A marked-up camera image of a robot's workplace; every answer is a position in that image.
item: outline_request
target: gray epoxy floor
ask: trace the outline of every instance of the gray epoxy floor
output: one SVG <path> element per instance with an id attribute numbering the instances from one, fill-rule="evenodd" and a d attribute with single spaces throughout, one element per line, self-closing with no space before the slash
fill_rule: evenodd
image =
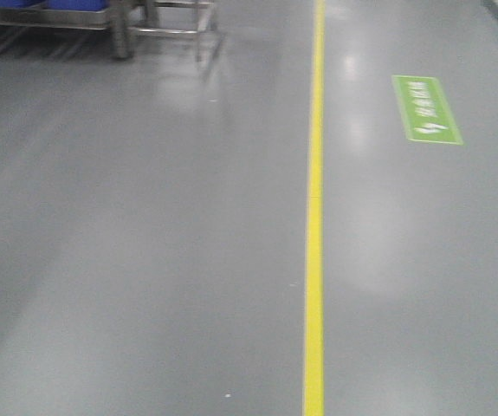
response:
<path id="1" fill-rule="evenodd" d="M 0 56 L 0 416 L 301 412 L 312 4 L 221 21 Z"/>
<path id="2" fill-rule="evenodd" d="M 301 414 L 312 7 L 223 2 L 208 76 L 0 53 L 0 416 Z M 328 0 L 326 38 L 326 415 L 498 415 L 498 22 Z M 395 74 L 465 146 L 406 140 Z"/>
<path id="3" fill-rule="evenodd" d="M 498 22 L 479 1 L 328 0 L 326 414 L 498 415 Z M 465 146 L 409 142 L 438 77 Z"/>

